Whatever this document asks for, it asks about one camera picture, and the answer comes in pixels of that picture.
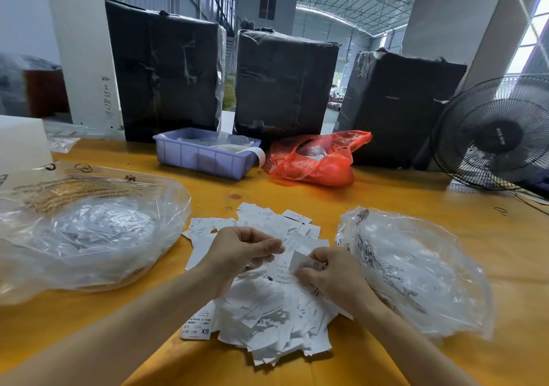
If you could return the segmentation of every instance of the black electric fan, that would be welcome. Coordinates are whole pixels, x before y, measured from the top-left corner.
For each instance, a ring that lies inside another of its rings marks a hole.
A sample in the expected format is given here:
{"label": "black electric fan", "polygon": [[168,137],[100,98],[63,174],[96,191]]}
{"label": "black electric fan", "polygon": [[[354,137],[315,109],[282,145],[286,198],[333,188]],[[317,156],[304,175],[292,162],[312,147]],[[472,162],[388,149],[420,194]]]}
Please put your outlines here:
{"label": "black electric fan", "polygon": [[439,167],[472,187],[549,180],[549,80],[512,76],[463,91],[446,106],[430,145]]}

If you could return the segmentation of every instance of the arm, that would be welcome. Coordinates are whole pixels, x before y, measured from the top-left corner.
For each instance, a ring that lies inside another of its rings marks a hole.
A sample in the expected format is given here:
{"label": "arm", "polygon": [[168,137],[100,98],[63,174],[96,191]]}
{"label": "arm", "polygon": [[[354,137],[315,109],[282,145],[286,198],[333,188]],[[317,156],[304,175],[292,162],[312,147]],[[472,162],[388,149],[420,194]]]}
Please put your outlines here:
{"label": "arm", "polygon": [[0,386],[119,386],[247,265],[281,253],[281,244],[248,227],[219,231],[195,268],[32,356],[1,376]]}
{"label": "arm", "polygon": [[412,386],[477,384],[423,334],[378,299],[350,253],[340,248],[318,248],[311,257],[328,266],[322,272],[296,270],[296,277],[316,285],[364,325],[385,348],[408,383]]}

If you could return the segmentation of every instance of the yellow tabletop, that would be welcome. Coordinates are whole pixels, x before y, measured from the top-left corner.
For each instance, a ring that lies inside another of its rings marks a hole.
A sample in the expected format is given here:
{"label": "yellow tabletop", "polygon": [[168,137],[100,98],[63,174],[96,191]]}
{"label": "yellow tabletop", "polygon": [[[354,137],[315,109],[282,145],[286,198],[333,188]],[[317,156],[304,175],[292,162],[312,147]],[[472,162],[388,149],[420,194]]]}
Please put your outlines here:
{"label": "yellow tabletop", "polygon": [[[341,189],[273,180],[257,168],[235,182],[159,165],[154,145],[120,141],[81,140],[55,158],[176,179],[193,197],[192,217],[236,217],[241,202],[257,203],[313,218],[322,226],[321,238],[329,240],[339,216],[357,205],[440,224],[459,236],[466,253],[484,267],[496,300],[493,342],[458,334],[444,341],[443,352],[483,385],[549,384],[549,217],[509,195],[449,191],[443,174],[378,168],[355,168],[355,183]],[[0,307],[0,372],[180,274],[191,250],[180,237],[142,279],[123,289],[47,291],[24,304]],[[294,353],[274,369],[254,368],[250,355],[216,335],[200,342],[182,341],[174,333],[125,385],[406,384],[380,344],[357,323],[339,316],[328,331],[330,358],[310,361]]]}

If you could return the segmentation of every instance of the red plastic bag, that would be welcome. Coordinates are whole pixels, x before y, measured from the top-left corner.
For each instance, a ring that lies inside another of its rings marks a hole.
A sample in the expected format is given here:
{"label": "red plastic bag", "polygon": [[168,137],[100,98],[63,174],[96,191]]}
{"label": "red plastic bag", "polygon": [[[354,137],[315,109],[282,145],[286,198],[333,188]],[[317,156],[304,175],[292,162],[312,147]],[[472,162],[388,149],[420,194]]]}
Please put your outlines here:
{"label": "red plastic bag", "polygon": [[263,169],[278,178],[344,187],[355,180],[351,153],[371,139],[359,130],[282,139],[271,144]]}

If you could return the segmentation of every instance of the purple plastic bin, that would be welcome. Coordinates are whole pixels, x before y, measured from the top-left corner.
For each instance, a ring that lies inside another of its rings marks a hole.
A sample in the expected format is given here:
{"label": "purple plastic bin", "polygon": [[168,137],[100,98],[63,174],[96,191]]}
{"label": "purple plastic bin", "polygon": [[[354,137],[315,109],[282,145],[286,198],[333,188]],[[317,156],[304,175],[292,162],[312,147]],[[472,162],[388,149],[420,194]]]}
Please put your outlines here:
{"label": "purple plastic bin", "polygon": [[[165,165],[193,169],[194,171],[239,181],[257,161],[255,153],[244,152],[237,154],[177,140],[178,138],[203,139],[218,135],[218,132],[192,127],[157,134],[153,136],[153,139],[156,140],[158,161]],[[254,140],[255,147],[259,147],[260,144],[261,140]]]}

